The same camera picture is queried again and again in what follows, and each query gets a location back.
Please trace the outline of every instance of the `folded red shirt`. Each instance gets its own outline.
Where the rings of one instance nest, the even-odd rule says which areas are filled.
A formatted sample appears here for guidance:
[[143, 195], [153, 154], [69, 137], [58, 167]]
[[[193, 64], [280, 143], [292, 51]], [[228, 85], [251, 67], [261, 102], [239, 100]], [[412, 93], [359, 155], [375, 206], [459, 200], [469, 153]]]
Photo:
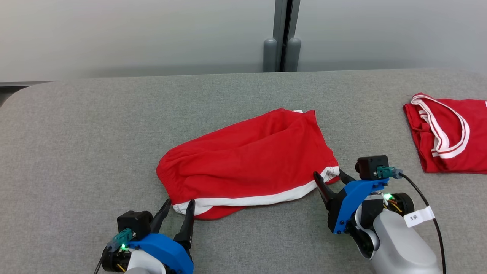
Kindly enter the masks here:
[[338, 163], [318, 127], [315, 111], [277, 109], [206, 134], [169, 150], [156, 173], [184, 214], [217, 219], [245, 206], [299, 199], [316, 184], [338, 180]]
[[404, 112], [425, 172], [487, 174], [487, 101], [418, 93]]

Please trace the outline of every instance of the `red shorts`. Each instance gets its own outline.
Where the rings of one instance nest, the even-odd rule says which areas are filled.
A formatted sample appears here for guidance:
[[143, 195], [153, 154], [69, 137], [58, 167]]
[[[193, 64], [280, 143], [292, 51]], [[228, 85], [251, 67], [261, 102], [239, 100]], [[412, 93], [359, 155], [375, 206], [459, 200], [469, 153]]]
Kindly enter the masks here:
[[487, 174], [487, 101], [418, 93], [404, 112], [425, 172]]
[[285, 109], [181, 144], [156, 169], [175, 211], [184, 214], [195, 199], [199, 219], [299, 199], [316, 187], [313, 171], [328, 183], [338, 180], [338, 163], [315, 111]]

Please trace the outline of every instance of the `red garment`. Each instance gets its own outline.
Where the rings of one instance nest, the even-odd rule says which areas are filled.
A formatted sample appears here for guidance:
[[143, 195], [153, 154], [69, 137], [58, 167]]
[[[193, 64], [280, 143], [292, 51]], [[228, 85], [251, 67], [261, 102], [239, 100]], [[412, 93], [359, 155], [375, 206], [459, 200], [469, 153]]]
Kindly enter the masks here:
[[299, 199], [316, 184], [338, 180], [315, 111], [277, 109], [181, 144], [164, 155], [156, 173], [178, 213], [195, 199], [195, 216], [217, 219], [245, 206]]
[[418, 93], [404, 112], [425, 172], [487, 174], [487, 101]]

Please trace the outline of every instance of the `white trim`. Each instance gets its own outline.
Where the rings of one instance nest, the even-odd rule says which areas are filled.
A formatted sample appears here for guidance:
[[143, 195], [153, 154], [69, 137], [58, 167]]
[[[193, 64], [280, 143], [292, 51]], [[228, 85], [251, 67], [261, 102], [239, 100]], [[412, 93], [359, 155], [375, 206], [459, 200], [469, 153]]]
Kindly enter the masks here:
[[[425, 99], [434, 101], [434, 102], [450, 109], [458, 117], [458, 119], [460, 120], [460, 124], [462, 126], [462, 137], [460, 138], [460, 141], [457, 144], [450, 147], [450, 140], [446, 136], [445, 132], [439, 126], [438, 122], [436, 121], [436, 118], [433, 115], [433, 112], [430, 110], [430, 108], [426, 105], [426, 103], [421, 98], [425, 98]], [[421, 94], [415, 95], [411, 100], [411, 104], [419, 105], [426, 112], [426, 114], [428, 116], [428, 119], [426, 121], [430, 124], [431, 131], [433, 132], [435, 137], [440, 140], [440, 144], [436, 144], [436, 141], [435, 141], [435, 144], [436, 144], [435, 149], [432, 150], [432, 152], [433, 152], [432, 156], [433, 157], [439, 156], [443, 159], [449, 159], [449, 158], [453, 158], [453, 157], [457, 156], [458, 154], [460, 154], [462, 151], [465, 150], [467, 143], [468, 143], [468, 140], [470, 138], [470, 127], [469, 127], [467, 121], [460, 114], [458, 114], [458, 112], [456, 112], [455, 110], [453, 110], [449, 106], [447, 106], [447, 105], [445, 105], [445, 104], [443, 104], [443, 103], [441, 103], [441, 102], [439, 102], [439, 101], [437, 101], [437, 100], [435, 100], [429, 96], [421, 95]]]
[[[324, 178], [325, 182], [333, 179], [340, 174], [340, 169], [337, 166], [326, 167], [321, 176]], [[306, 194], [310, 193], [316, 188], [316, 183], [314, 180], [308, 182], [305, 185], [277, 193], [274, 195], [264, 195], [264, 196], [253, 196], [253, 197], [242, 197], [242, 198], [196, 198], [194, 214], [200, 215], [213, 206], [254, 206], [254, 205], [270, 205], [280, 202], [292, 201], [302, 198]], [[185, 214], [186, 208], [189, 205], [189, 201], [175, 204], [172, 207], [177, 213]]]

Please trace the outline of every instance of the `red jersey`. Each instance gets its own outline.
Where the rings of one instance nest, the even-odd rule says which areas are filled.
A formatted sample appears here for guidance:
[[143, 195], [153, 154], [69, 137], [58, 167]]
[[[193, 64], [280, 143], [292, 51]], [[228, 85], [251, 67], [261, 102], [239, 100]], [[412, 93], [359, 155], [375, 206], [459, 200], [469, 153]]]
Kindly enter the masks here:
[[425, 172], [487, 174], [487, 101], [418, 93], [404, 112]]

